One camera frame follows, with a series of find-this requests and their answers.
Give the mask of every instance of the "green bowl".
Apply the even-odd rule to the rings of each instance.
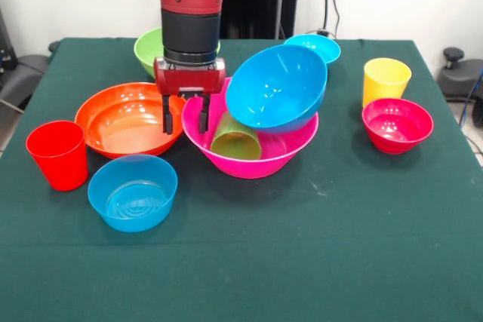
[[[218,50],[220,52],[221,44],[218,43]],[[146,72],[154,76],[154,59],[156,57],[163,57],[163,33],[161,27],[155,28],[140,36],[134,45],[134,54],[141,62],[141,66]]]

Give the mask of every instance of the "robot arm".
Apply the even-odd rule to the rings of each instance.
[[[225,63],[217,59],[223,0],[161,0],[164,57],[155,61],[156,84],[163,96],[165,132],[173,121],[169,96],[203,96],[200,131],[208,129],[210,94],[219,93]]]

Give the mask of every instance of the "blue bowl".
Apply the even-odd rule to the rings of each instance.
[[[289,38],[285,44],[301,45],[316,52],[330,68],[340,57],[340,46],[332,39],[316,34],[301,34]]]
[[[235,72],[226,92],[232,116],[265,133],[299,130],[325,95],[327,66],[308,48],[278,45],[255,54]]]
[[[168,162],[151,155],[129,155],[96,172],[88,197],[112,228],[142,232],[168,216],[177,186],[176,171]]]

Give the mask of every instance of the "cup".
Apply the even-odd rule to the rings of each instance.
[[[262,156],[257,132],[240,124],[229,112],[221,116],[211,142],[211,151],[238,160],[260,160]]]
[[[84,131],[74,122],[43,124],[29,135],[26,148],[53,189],[68,192],[87,180]]]
[[[399,60],[370,60],[364,66],[362,107],[379,98],[401,98],[410,79],[411,69]]]

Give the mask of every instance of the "bowl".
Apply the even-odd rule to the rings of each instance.
[[[112,228],[142,232],[157,226],[171,211],[178,179],[174,168],[151,155],[110,161],[92,177],[91,206]]]
[[[391,155],[419,145],[434,128],[431,115],[422,106],[396,98],[369,103],[362,110],[362,120],[376,148]]]
[[[131,154],[160,155],[183,132],[181,112],[185,100],[170,98],[174,129],[163,133],[162,97],[155,84],[126,83],[93,95],[77,111],[75,122],[85,143],[107,158]]]
[[[182,117],[185,134],[222,172],[241,179],[259,179],[273,175],[309,145],[317,134],[318,114],[316,113],[305,126],[291,133],[274,135],[257,132],[262,148],[260,160],[238,160],[210,151],[217,125],[227,110],[225,93],[228,84],[229,79],[226,80],[220,94],[211,96],[208,132],[201,134],[198,131],[202,99],[197,97],[188,100]]]
[[[327,66],[308,48],[278,45],[255,54],[235,72],[226,92],[233,118],[264,133],[305,126],[325,95]]]
[[[165,49],[163,48],[163,33],[162,28],[154,28],[142,36],[140,36],[134,44],[134,54],[140,61],[141,66],[149,73],[151,77],[154,76],[154,59],[156,57],[163,57]]]
[[[301,45],[316,52],[330,68],[340,57],[340,46],[335,40],[322,35],[300,34],[287,39],[285,44]]]

